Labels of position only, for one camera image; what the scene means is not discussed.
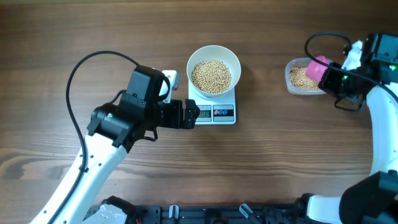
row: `digital kitchen scale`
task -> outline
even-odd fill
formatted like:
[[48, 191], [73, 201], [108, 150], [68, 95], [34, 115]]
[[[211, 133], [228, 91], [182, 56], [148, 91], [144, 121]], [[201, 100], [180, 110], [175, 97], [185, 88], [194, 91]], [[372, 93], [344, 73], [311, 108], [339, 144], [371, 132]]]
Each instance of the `digital kitchen scale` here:
[[236, 122], [235, 89], [224, 95], [209, 98], [199, 93], [191, 82], [188, 83], [188, 98], [195, 100], [200, 109], [196, 125], [234, 124]]

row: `robotic arm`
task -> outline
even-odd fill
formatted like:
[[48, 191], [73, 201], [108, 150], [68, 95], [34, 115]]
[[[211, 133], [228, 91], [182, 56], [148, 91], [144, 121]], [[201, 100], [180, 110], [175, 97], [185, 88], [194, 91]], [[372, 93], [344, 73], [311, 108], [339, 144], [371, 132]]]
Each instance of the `robotic arm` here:
[[[366, 98], [373, 127], [373, 164], [370, 177], [350, 187], [343, 196], [311, 196], [307, 205], [310, 219], [325, 223], [394, 223], [392, 215], [396, 218], [398, 211], [389, 208], [396, 203], [394, 197], [398, 194], [397, 64], [398, 37], [371, 34], [363, 51], [350, 50], [343, 68], [382, 83], [395, 96], [345, 72], [329, 68], [323, 74], [320, 88], [339, 100], [355, 100], [358, 95]], [[337, 63], [332, 65], [341, 68]]]
[[[82, 223], [105, 180], [127, 156], [136, 141], [155, 141], [156, 127], [194, 128], [200, 110], [193, 100], [185, 100], [185, 111], [182, 101], [171, 100], [171, 88], [176, 90], [177, 87], [176, 71], [160, 72], [138, 65], [119, 104], [106, 103], [92, 113], [87, 127], [88, 134], [84, 138], [88, 162], [72, 196], [57, 213], [78, 178], [83, 164], [82, 149], [51, 199], [31, 223]], [[146, 131], [153, 131], [154, 138], [146, 137]], [[100, 218], [101, 221], [91, 223], [124, 223], [126, 213], [115, 209], [114, 213]]]

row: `wooden table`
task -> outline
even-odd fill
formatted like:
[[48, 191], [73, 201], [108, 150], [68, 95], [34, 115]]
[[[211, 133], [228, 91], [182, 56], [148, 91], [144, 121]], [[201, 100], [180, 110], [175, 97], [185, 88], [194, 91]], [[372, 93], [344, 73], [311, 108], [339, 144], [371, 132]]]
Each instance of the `wooden table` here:
[[[185, 66], [202, 46], [231, 49], [242, 65], [238, 121], [194, 130], [159, 128], [111, 174], [96, 203], [292, 202], [302, 193], [339, 195], [372, 163], [368, 110], [347, 113], [328, 95], [287, 92], [284, 70], [304, 57], [307, 37], [397, 33], [397, 1], [132, 1], [0, 7], [0, 223], [31, 221], [53, 194], [80, 145], [65, 105], [75, 64], [98, 50], [181, 73], [173, 98], [188, 96]], [[344, 42], [312, 52], [340, 61]], [[84, 133], [91, 112], [127, 87], [132, 63], [110, 55], [85, 62], [71, 101]]]

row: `white bowl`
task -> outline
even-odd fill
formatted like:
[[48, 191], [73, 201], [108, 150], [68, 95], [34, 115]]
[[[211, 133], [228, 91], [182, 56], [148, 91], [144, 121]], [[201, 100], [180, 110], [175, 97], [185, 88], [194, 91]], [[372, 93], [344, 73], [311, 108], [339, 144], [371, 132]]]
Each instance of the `white bowl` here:
[[[204, 91], [199, 90], [199, 88], [197, 88], [193, 84], [192, 82], [193, 68], [195, 67], [195, 65], [199, 64], [204, 60], [219, 60], [222, 61], [229, 68], [229, 72], [231, 72], [231, 83], [229, 84], [228, 90], [222, 93], [206, 93]], [[237, 56], [229, 49], [222, 46], [209, 45], [200, 48], [191, 55], [187, 64], [187, 75], [189, 82], [192, 84], [192, 86], [196, 89], [197, 92], [210, 98], [217, 97], [229, 92], [238, 83], [239, 78], [241, 77], [241, 64]]]

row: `pink cup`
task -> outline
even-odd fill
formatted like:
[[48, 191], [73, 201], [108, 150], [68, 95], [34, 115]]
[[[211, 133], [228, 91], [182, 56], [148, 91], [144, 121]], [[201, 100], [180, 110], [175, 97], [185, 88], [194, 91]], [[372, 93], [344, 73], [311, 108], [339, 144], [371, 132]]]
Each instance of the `pink cup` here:
[[[321, 62], [329, 64], [329, 60], [325, 56], [317, 56], [316, 59], [320, 60]], [[312, 80], [321, 81], [323, 73], [325, 70], [328, 69], [326, 66], [323, 66], [313, 60], [308, 64], [305, 69], [305, 74]]]

